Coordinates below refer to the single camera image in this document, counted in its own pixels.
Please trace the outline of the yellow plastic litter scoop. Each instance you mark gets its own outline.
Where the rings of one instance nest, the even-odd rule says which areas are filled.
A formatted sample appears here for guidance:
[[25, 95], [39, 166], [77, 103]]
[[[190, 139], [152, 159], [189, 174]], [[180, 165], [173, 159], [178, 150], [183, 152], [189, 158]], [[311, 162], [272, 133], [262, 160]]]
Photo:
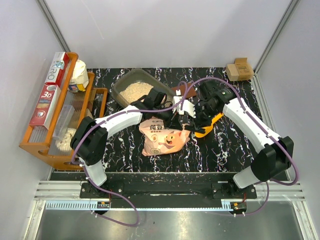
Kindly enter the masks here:
[[204, 133], [196, 132], [196, 133], [195, 133], [195, 137], [196, 137], [196, 138], [203, 138], [203, 137], [205, 137], [206, 135], [208, 135], [208, 134], [213, 130], [214, 124], [215, 124], [218, 120], [220, 120], [223, 116], [224, 116], [223, 113], [217, 114], [215, 117], [212, 118], [211, 124], [210, 124], [209, 126], [203, 127]]

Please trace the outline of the pink cat litter bag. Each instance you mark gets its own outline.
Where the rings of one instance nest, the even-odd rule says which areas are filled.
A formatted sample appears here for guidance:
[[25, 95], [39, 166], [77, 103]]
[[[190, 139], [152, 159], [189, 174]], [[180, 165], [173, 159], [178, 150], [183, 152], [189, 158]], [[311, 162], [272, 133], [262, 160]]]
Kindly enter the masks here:
[[164, 121], [151, 118], [139, 124], [144, 136], [142, 155], [158, 156], [179, 152], [190, 140], [190, 131], [186, 129], [165, 128]]

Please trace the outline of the grey plastic litter box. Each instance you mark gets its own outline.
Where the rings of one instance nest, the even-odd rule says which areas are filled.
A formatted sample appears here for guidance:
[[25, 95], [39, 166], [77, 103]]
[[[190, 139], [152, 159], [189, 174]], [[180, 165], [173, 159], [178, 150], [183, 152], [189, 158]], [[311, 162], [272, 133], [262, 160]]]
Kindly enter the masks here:
[[123, 108], [138, 100], [144, 95], [148, 95], [155, 87], [166, 93], [167, 100], [171, 101], [175, 92], [167, 85], [163, 84], [155, 77], [141, 68], [135, 68], [122, 76], [112, 87], [112, 98]]

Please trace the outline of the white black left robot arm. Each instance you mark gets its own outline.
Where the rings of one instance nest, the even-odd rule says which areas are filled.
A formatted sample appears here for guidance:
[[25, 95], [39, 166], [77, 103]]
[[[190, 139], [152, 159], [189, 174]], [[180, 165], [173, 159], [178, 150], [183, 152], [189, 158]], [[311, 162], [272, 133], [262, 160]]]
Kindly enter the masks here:
[[180, 96], [177, 103], [166, 107], [167, 95], [154, 87], [121, 111], [102, 118], [85, 117], [81, 120], [70, 142], [73, 150], [71, 162], [83, 167], [87, 180], [92, 183], [90, 190], [96, 197], [106, 196], [109, 190], [102, 166], [107, 140], [148, 117], [171, 121], [174, 118], [173, 108], [181, 108], [180, 104], [185, 99], [185, 95]]

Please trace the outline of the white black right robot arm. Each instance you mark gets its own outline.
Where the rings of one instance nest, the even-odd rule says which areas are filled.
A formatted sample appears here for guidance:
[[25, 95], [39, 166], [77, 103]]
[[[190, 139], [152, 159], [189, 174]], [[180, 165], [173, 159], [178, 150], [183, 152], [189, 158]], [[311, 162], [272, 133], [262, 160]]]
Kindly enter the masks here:
[[293, 161], [294, 142], [281, 137], [270, 129], [246, 105], [237, 90], [228, 82], [226, 88], [216, 85], [218, 78], [205, 77], [195, 81], [200, 92], [195, 106], [193, 125], [196, 130], [208, 127], [213, 117], [222, 113], [233, 121], [253, 145], [257, 155], [249, 167], [236, 173], [227, 186], [228, 194], [239, 198], [246, 187], [260, 182], [273, 181], [278, 174], [289, 168], [297, 169]]

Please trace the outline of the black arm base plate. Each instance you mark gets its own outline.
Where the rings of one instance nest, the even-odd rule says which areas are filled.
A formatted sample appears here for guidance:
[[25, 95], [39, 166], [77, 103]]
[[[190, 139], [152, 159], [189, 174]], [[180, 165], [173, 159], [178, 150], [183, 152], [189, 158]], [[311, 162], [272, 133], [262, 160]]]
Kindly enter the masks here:
[[230, 184], [234, 173], [228, 172], [160, 172], [120, 173], [108, 172], [102, 188], [127, 198], [131, 196], [196, 196], [209, 199], [257, 198], [250, 185], [236, 190]]

